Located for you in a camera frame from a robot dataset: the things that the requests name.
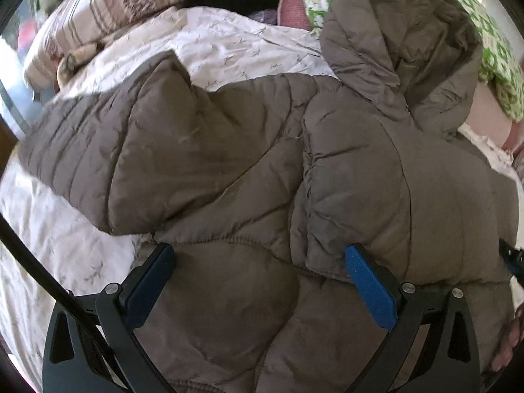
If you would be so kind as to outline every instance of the white bedsheet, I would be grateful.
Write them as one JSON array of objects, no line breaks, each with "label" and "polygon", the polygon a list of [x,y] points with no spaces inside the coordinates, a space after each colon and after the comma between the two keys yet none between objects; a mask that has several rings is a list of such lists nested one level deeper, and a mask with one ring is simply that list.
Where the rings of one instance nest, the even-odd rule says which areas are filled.
[{"label": "white bedsheet", "polygon": [[[213,8],[168,9],[97,56],[60,97],[107,90],[149,57],[170,49],[193,82],[208,90],[281,72],[333,75],[318,40],[306,31],[270,27]],[[512,168],[504,165],[504,170]],[[516,179],[519,196],[524,197]],[[25,173],[16,157],[0,183],[0,212],[45,267],[76,295],[96,293],[109,282],[122,281],[147,240],[114,238],[97,231],[63,198]],[[53,300],[3,248],[0,278],[0,330],[41,390],[41,356]]]}]

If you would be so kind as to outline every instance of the brown puffer jacket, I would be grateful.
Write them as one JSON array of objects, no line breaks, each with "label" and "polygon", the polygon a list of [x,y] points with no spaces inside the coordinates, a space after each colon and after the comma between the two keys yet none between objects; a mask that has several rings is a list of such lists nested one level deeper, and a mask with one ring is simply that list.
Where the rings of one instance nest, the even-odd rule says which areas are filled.
[{"label": "brown puffer jacket", "polygon": [[462,288],[483,368],[511,316],[498,239],[515,243],[515,185],[456,137],[482,51],[467,14],[333,0],[321,42],[340,81],[207,93],[159,54],[111,91],[49,106],[20,147],[99,229],[174,246],[138,335],[178,391],[347,389],[384,337],[344,268],[356,241],[400,281]]}]

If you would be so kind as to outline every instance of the green patterned pillow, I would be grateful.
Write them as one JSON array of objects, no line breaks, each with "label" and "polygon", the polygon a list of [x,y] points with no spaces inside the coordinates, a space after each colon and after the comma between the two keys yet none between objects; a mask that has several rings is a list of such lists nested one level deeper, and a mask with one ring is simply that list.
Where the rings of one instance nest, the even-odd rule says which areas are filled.
[{"label": "green patterned pillow", "polygon": [[[495,79],[498,99],[504,112],[513,120],[524,118],[524,77],[511,45],[495,20],[478,0],[459,0],[479,31],[484,55],[478,78],[487,83]],[[331,0],[304,0],[313,28],[322,28]]]}]

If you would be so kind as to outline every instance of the finger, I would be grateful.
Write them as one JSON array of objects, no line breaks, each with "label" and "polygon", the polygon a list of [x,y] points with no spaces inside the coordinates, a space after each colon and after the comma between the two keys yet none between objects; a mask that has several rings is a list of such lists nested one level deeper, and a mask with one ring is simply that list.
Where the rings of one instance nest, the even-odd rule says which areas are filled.
[{"label": "finger", "polygon": [[515,316],[518,318],[521,318],[523,313],[524,313],[524,303],[517,307],[517,310],[515,311]]},{"label": "finger", "polygon": [[504,355],[504,356],[513,353],[513,346],[510,344],[508,338],[505,338],[505,339],[502,341],[498,353],[499,353],[500,355]]},{"label": "finger", "polygon": [[502,355],[498,354],[495,356],[492,362],[492,371],[494,373],[498,373],[502,369],[502,365],[504,365],[504,358]]},{"label": "finger", "polygon": [[503,356],[502,366],[508,366],[513,359],[513,350]]},{"label": "finger", "polygon": [[521,337],[520,332],[520,319],[514,319],[510,322],[507,333],[507,342],[513,348],[519,344]]}]

